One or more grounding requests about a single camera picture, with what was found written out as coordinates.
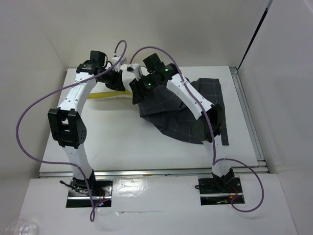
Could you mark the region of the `white pillow yellow edge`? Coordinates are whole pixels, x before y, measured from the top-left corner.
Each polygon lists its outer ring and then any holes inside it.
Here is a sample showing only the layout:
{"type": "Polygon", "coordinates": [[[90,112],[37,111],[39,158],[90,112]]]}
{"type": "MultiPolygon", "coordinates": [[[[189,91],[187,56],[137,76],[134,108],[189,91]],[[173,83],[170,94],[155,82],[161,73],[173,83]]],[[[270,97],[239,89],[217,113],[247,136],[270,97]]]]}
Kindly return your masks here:
{"type": "MultiPolygon", "coordinates": [[[[111,71],[111,67],[106,68],[103,71],[111,71]]],[[[90,94],[88,95],[88,99],[106,99],[106,98],[114,98],[114,97],[133,97],[131,88],[129,87],[128,83],[131,82],[127,77],[128,72],[125,71],[125,68],[122,66],[122,81],[125,87],[125,91],[114,91],[106,87],[104,83],[97,82],[96,86],[91,90],[90,94]]]]}

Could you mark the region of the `dark grey checked pillowcase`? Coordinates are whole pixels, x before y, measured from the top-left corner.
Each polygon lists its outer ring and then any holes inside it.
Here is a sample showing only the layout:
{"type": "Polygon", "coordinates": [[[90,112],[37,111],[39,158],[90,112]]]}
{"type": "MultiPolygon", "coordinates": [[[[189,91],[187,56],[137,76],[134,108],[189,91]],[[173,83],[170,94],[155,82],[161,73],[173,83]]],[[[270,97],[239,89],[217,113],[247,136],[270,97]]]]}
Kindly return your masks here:
{"type": "MultiPolygon", "coordinates": [[[[204,98],[224,107],[219,79],[199,78],[190,83],[204,98]]],[[[162,134],[192,144],[202,144],[194,135],[194,115],[183,102],[163,85],[152,90],[140,103],[139,116],[153,124],[162,134]]]]}

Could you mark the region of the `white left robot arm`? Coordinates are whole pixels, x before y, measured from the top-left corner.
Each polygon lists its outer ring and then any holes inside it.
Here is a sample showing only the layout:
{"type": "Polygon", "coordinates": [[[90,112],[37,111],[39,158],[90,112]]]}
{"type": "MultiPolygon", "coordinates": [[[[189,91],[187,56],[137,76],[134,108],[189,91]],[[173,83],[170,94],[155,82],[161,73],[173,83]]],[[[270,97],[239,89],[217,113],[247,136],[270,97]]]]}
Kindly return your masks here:
{"type": "Polygon", "coordinates": [[[116,55],[112,59],[112,66],[107,67],[105,58],[105,53],[91,51],[89,60],[77,67],[73,87],[64,101],[57,108],[50,109],[47,114],[52,137],[65,151],[72,168],[73,179],[70,187],[85,195],[92,195],[97,184],[84,147],[87,128],[81,113],[90,92],[98,82],[112,82],[122,86],[121,66],[126,63],[126,57],[116,55]]]}

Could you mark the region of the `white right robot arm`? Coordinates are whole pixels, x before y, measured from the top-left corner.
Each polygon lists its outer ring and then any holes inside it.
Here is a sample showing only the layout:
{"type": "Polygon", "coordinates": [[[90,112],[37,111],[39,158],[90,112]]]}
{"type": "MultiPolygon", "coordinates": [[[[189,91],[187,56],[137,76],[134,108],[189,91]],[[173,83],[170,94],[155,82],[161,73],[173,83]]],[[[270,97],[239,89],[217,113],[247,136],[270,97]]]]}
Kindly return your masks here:
{"type": "Polygon", "coordinates": [[[157,54],[144,60],[148,72],[143,75],[140,64],[129,63],[127,71],[135,76],[130,82],[133,104],[143,101],[156,87],[164,86],[178,97],[191,111],[196,123],[194,135],[203,143],[206,151],[212,153],[212,176],[215,190],[224,192],[234,179],[231,166],[225,162],[225,154],[218,149],[217,138],[221,135],[224,123],[224,109],[220,104],[213,104],[200,94],[185,78],[175,62],[165,65],[157,54]]]}

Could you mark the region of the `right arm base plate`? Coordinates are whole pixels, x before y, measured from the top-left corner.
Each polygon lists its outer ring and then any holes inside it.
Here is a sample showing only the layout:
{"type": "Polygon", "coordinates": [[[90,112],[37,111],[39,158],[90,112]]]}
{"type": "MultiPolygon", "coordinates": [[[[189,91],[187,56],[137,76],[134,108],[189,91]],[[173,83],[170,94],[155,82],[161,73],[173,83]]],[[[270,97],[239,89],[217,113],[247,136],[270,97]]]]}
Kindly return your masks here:
{"type": "Polygon", "coordinates": [[[218,189],[213,182],[213,178],[200,178],[195,189],[200,192],[200,201],[202,206],[207,205],[226,205],[244,204],[245,199],[239,177],[235,177],[229,185],[218,189]]]}

